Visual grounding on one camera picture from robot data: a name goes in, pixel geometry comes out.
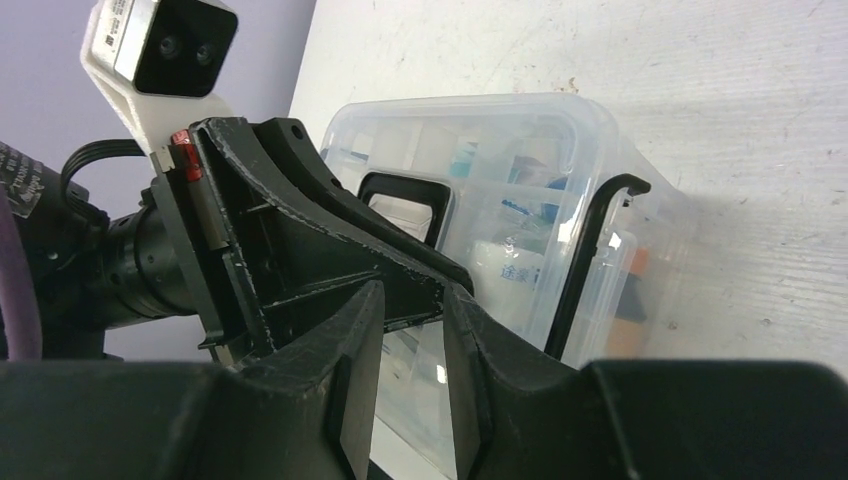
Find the brown bottle orange label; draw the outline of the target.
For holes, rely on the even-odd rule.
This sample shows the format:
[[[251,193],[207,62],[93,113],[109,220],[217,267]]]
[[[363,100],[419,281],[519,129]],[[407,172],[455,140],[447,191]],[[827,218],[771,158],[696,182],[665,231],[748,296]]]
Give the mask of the brown bottle orange label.
[[[606,341],[608,356],[632,358],[639,356],[644,350],[648,316],[639,293],[639,285],[648,268],[649,258],[648,250],[639,248],[629,266]]]

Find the teal packet of supplies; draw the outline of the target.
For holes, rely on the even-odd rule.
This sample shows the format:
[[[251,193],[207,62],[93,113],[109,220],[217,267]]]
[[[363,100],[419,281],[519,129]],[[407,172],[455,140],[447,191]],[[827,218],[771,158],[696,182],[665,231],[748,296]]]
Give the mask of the teal packet of supplies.
[[[457,210],[498,218],[529,216],[551,223],[562,203],[574,157],[564,140],[524,139],[507,144],[461,138],[441,164],[458,196]]]

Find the clear plastic box lid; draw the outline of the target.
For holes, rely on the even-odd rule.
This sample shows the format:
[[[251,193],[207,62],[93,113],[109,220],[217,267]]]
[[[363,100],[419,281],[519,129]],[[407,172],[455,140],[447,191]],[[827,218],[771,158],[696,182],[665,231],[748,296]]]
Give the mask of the clear plastic box lid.
[[[321,154],[353,192],[372,173],[449,187],[437,249],[468,270],[494,319],[543,347],[620,140],[611,113],[577,95],[449,96],[347,105]]]

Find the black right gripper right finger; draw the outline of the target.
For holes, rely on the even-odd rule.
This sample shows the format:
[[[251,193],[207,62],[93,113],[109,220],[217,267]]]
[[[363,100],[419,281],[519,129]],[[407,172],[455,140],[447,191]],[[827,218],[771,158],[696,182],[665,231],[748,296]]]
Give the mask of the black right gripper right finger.
[[[847,385],[805,362],[572,369],[453,285],[444,346],[461,479],[843,479]]]

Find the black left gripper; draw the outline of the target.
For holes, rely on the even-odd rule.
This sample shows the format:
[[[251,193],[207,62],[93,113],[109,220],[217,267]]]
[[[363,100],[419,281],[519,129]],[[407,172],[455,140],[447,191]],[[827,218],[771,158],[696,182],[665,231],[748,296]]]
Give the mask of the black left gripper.
[[[151,159],[200,346],[223,365],[282,349],[369,282],[385,332],[435,321],[446,277],[474,291],[464,267],[346,190],[297,119],[201,120]]]

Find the clear plastic medicine box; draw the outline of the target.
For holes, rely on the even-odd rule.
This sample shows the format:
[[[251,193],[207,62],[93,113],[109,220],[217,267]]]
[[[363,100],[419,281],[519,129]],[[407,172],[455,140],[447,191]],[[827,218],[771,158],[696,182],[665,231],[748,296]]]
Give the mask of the clear plastic medicine box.
[[[680,243],[686,236],[687,199],[653,169],[636,170],[635,176],[648,182],[650,190],[639,196],[619,190],[608,205],[563,349],[562,360],[569,366],[611,357],[606,354],[610,325],[639,248],[646,248],[650,255],[639,293],[648,319],[657,312],[670,265],[678,259]],[[440,227],[437,248],[467,270],[476,241],[542,254],[544,264],[530,323],[522,333],[514,333],[544,348],[552,326],[559,320],[560,300],[591,200],[609,179],[609,173],[586,176],[572,168],[558,213],[551,223],[544,223],[514,214],[498,218],[476,212],[463,214],[457,210],[455,189],[442,176],[453,200]],[[392,373],[385,422],[409,434],[419,449],[425,448],[429,438],[447,437],[446,409],[430,403],[432,395],[445,392],[447,371],[433,349],[424,346],[428,334],[425,327],[407,329],[389,336],[384,347]]]

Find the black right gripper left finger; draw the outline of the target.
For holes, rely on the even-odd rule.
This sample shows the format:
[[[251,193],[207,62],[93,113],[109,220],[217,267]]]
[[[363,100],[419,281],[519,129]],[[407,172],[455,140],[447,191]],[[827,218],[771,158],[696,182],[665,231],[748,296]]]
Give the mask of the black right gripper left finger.
[[[364,479],[383,335],[381,282],[274,354],[211,363],[1,367],[5,479]]]

